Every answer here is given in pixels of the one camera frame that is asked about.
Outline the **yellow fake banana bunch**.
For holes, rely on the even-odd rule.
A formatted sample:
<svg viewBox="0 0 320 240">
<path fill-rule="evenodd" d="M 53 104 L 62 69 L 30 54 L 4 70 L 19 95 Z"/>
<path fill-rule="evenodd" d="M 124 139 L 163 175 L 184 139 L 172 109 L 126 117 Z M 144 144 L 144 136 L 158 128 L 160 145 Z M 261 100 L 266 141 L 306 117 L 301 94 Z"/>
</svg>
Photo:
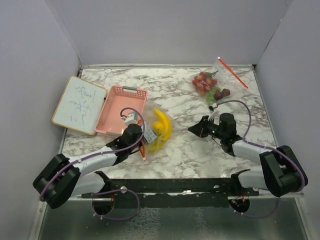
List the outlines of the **yellow fake banana bunch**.
<svg viewBox="0 0 320 240">
<path fill-rule="evenodd" d="M 156 117 L 156 121 L 163 123 L 164 130 L 162 134 L 158 135 L 151 124 L 152 130 L 156 133 L 156 138 L 152 143 L 149 144 L 149 153 L 154 153 L 160 150 L 164 146 L 166 141 L 170 139 L 173 129 L 170 118 L 163 111 L 161 111 L 159 108 L 154 108 L 152 110 L 152 113 Z"/>
</svg>

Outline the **zip bag with yellow fruit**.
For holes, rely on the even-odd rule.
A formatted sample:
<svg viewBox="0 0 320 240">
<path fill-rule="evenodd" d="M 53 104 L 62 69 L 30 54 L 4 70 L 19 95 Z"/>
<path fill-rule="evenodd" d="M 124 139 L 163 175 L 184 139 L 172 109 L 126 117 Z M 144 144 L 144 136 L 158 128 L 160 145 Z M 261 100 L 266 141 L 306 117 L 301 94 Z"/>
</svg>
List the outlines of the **zip bag with yellow fruit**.
<svg viewBox="0 0 320 240">
<path fill-rule="evenodd" d="M 148 100 L 142 117 L 145 131 L 138 148 L 143 161 L 160 151 L 172 136 L 173 123 L 166 111 L 155 102 Z"/>
</svg>

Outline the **pink plastic basket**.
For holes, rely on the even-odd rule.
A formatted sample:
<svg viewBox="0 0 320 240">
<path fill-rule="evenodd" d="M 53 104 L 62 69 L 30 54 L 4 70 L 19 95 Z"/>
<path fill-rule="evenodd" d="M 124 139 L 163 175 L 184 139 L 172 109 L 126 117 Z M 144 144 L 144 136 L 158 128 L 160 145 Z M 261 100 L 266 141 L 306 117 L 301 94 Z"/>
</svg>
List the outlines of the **pink plastic basket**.
<svg viewBox="0 0 320 240">
<path fill-rule="evenodd" d="M 133 108 L 142 114 L 147 97 L 146 89 L 113 85 L 102 106 L 95 131 L 110 138 L 119 137 L 126 128 L 122 115 L 131 112 L 125 108 Z"/>
</svg>

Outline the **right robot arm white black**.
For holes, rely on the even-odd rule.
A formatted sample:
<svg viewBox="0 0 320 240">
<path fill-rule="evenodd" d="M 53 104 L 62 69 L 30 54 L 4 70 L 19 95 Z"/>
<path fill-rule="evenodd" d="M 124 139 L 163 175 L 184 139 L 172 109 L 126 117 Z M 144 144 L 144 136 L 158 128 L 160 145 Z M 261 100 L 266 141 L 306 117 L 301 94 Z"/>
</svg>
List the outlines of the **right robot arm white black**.
<svg viewBox="0 0 320 240">
<path fill-rule="evenodd" d="M 308 177 L 289 146 L 274 148 L 245 140 L 238 135 L 237 123 L 231 113 L 221 114 L 218 123 L 205 115 L 188 131 L 199 138 L 218 139 L 225 153 L 261 165 L 260 171 L 247 169 L 233 174 L 236 179 L 230 182 L 229 189 L 236 196 L 248 188 L 256 188 L 281 197 L 299 192 L 308 185 Z"/>
</svg>

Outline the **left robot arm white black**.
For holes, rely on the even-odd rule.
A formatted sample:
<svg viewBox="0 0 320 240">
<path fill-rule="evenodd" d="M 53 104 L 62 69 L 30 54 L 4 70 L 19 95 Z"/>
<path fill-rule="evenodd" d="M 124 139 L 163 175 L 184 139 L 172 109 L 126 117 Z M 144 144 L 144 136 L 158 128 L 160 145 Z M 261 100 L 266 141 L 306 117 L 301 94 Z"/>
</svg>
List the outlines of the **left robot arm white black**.
<svg viewBox="0 0 320 240">
<path fill-rule="evenodd" d="M 142 133 L 141 126 L 131 123 L 121 136 L 99 150 L 73 157 L 57 154 L 33 181 L 40 200 L 56 209 L 78 195 L 106 197 L 111 186 L 99 170 L 126 160 L 140 143 Z"/>
</svg>

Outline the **zip bag with berries grapes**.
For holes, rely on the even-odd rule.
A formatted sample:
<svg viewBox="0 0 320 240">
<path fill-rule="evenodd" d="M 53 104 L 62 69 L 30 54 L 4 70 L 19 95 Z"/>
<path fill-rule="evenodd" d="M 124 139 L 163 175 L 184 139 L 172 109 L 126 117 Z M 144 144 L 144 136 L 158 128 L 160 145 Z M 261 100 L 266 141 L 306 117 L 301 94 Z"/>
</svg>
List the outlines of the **zip bag with berries grapes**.
<svg viewBox="0 0 320 240">
<path fill-rule="evenodd" d="M 249 86 L 220 57 L 211 67 L 189 77 L 195 91 L 208 105 L 233 97 Z"/>
</svg>

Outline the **small whiteboard wooden frame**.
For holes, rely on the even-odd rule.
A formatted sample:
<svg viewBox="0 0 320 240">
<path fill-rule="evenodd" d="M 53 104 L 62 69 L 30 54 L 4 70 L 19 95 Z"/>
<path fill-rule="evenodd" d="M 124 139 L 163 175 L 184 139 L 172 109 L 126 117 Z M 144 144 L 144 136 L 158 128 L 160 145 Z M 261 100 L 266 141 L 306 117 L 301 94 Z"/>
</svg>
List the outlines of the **small whiteboard wooden frame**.
<svg viewBox="0 0 320 240">
<path fill-rule="evenodd" d="M 52 116 L 52 123 L 87 135 L 95 135 L 95 126 L 107 90 L 77 76 L 71 76 Z"/>
</svg>

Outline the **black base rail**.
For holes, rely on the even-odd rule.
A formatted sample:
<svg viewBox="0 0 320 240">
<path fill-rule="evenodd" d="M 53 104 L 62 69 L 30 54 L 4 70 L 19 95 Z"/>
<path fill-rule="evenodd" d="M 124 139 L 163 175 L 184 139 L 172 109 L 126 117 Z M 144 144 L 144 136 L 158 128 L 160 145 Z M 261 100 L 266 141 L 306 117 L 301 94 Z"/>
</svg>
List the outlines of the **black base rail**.
<svg viewBox="0 0 320 240">
<path fill-rule="evenodd" d="M 121 187 L 135 192 L 142 208 L 227 208 L 228 198 L 259 195 L 232 178 L 111 179 L 101 192 Z"/>
</svg>

